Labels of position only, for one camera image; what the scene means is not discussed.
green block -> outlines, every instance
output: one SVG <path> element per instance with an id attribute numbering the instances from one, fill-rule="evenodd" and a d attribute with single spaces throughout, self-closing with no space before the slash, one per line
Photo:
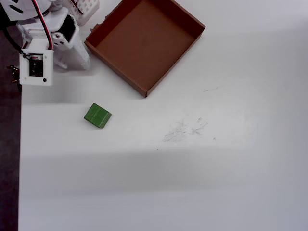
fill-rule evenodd
<path id="1" fill-rule="evenodd" d="M 85 120 L 89 121 L 90 123 L 94 124 L 99 128 L 104 128 L 110 116 L 110 112 L 106 111 L 105 109 L 94 103 L 85 115 Z"/>

brown cardboard box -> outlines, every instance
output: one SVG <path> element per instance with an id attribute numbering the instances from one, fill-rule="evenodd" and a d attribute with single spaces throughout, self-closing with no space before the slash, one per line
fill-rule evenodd
<path id="1" fill-rule="evenodd" d="M 85 44 L 147 97 L 204 29 L 174 0 L 123 0 Z"/>

red wire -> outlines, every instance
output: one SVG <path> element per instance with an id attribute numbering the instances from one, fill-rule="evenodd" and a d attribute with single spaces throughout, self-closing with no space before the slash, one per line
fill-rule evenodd
<path id="1" fill-rule="evenodd" d="M 38 3 L 36 2 L 36 0 L 32 0 L 32 3 L 33 3 L 33 5 L 34 5 L 34 7 L 35 7 L 35 10 L 36 10 L 37 13 L 38 13 L 38 16 L 39 16 L 40 21 L 41 21 L 42 24 L 43 24 L 43 28 L 44 28 L 44 30 L 45 30 L 45 33 L 46 33 L 46 36 L 47 36 L 47 39 L 48 39 L 48 42 L 49 42 L 49 47 L 48 47 L 48 49 L 49 49 L 49 50 L 53 50 L 53 43 L 52 43 L 52 39 L 51 39 L 51 34 L 50 34 L 50 32 L 49 32 L 49 30 L 48 30 L 48 28 L 47 28 L 47 26 L 46 26 L 46 23 L 45 23 L 43 14 L 42 14 L 42 12 L 41 12 L 40 9 L 39 9 Z"/>
<path id="2" fill-rule="evenodd" d="M 81 12 L 81 10 L 78 7 L 78 0 L 76 0 L 76 2 L 74 2 L 74 0 L 71 0 L 72 4 L 76 7 L 76 9 L 78 10 L 78 12 L 83 15 L 83 12 Z"/>

white table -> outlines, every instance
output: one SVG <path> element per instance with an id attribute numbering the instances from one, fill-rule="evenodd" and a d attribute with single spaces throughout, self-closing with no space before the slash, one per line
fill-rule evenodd
<path id="1" fill-rule="evenodd" d="M 178 3 L 207 28 L 147 99 L 92 54 L 23 86 L 20 231 L 308 230 L 307 1 Z"/>

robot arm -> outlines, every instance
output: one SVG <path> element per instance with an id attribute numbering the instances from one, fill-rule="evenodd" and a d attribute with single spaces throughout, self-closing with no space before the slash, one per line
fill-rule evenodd
<path id="1" fill-rule="evenodd" d="M 0 0 L 9 19 L 19 20 L 17 26 L 24 39 L 20 83 L 50 86 L 53 62 L 66 69 L 66 60 L 75 59 L 75 63 L 89 69 L 90 58 L 79 38 L 79 27 L 68 9 L 62 7 L 62 0 L 37 1 L 41 18 L 34 6 L 36 0 Z"/>

